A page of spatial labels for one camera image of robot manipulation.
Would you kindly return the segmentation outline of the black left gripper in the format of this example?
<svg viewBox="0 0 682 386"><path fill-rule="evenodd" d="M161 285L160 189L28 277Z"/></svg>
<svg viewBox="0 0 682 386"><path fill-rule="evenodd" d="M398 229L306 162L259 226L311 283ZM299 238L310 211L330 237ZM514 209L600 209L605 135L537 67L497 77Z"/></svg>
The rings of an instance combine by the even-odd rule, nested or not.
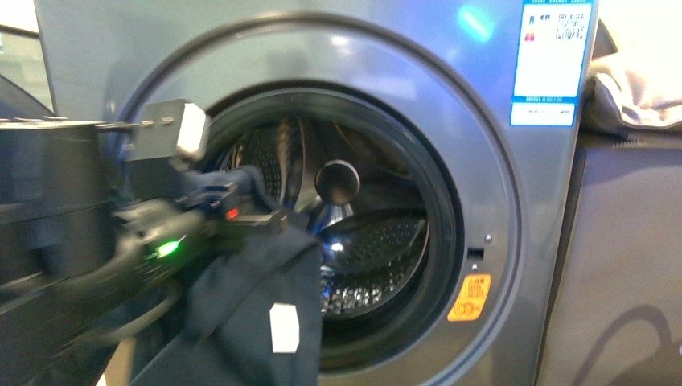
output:
<svg viewBox="0 0 682 386"><path fill-rule="evenodd" d="M210 181L179 200L155 198L115 213L121 223L114 263L123 277L170 277L212 253L234 249L247 232L279 234L283 210L251 213L249 181Z"/></svg>

